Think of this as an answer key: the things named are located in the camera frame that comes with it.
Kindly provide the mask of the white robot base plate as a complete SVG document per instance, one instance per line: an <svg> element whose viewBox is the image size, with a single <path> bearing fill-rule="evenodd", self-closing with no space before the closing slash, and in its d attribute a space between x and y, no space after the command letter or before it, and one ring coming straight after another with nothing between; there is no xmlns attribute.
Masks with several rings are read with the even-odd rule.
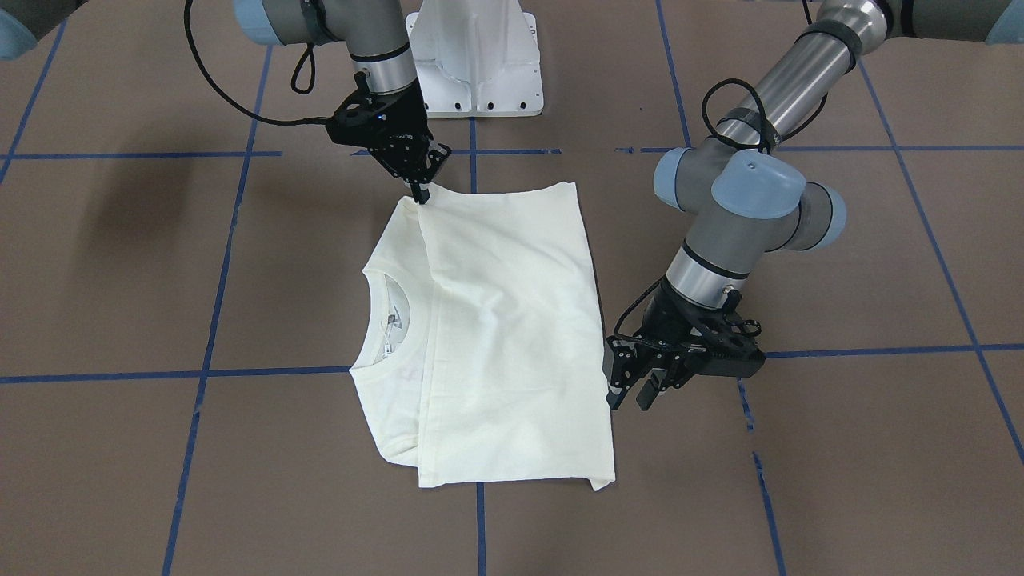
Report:
<svg viewBox="0 0 1024 576"><path fill-rule="evenodd" d="M544 110L537 20L520 2L424 1L406 28L429 118Z"/></svg>

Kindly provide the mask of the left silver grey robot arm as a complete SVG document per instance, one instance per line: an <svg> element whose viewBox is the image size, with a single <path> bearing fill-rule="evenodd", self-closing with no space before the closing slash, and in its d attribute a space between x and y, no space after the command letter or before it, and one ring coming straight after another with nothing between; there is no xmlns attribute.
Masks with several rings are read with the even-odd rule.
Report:
<svg viewBox="0 0 1024 576"><path fill-rule="evenodd" d="M615 325L606 343L612 410L635 390L643 410L696 375L750 377L764 365L761 325L740 316L746 278L764 253L831 244L847 208L831 187L810 182L775 150L816 119L830 89L893 38L991 45L1022 42L1020 1L823 1L790 51L756 84L728 78L746 97L709 134L666 152L654 192L694 215L666 273L640 296L633 334Z"/></svg>

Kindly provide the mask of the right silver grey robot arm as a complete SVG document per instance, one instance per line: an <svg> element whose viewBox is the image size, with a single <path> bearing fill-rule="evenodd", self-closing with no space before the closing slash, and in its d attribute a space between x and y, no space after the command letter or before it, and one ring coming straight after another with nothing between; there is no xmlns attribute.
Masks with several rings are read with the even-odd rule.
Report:
<svg viewBox="0 0 1024 576"><path fill-rule="evenodd" d="M426 114L406 16L398 1L234 1L234 20L253 43L314 49L345 44L356 87L329 117L292 119L317 125L332 142L361 147L388 174L402 180L417 204L451 150L435 141Z"/></svg>

